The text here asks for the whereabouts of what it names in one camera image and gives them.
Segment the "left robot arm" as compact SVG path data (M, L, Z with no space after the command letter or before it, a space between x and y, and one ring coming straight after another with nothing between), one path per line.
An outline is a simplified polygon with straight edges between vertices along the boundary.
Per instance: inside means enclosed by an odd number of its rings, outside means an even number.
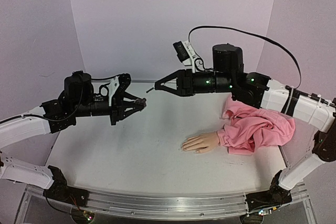
M92 81L90 74L76 71L64 80L64 90L57 99L1 120L1 148L33 136L63 131L75 126L79 117L108 116L111 125L116 125L146 107L145 98L127 92L131 84L128 73L107 78L99 92L94 91ZM71 196L67 180L59 168L36 166L4 153L1 153L1 179L50 190L59 201L66 201Z

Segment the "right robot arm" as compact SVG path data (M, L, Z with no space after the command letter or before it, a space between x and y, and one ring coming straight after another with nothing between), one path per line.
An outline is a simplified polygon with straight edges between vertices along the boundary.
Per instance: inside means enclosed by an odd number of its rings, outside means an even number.
M179 97L199 93L231 93L234 100L257 109L278 111L314 126L314 146L292 168L279 172L271 191L290 191L320 165L335 161L335 101L284 85L264 74L244 72L243 51L231 44L212 47L213 69L197 72L196 53L189 42L173 45L185 70L155 82L155 90Z

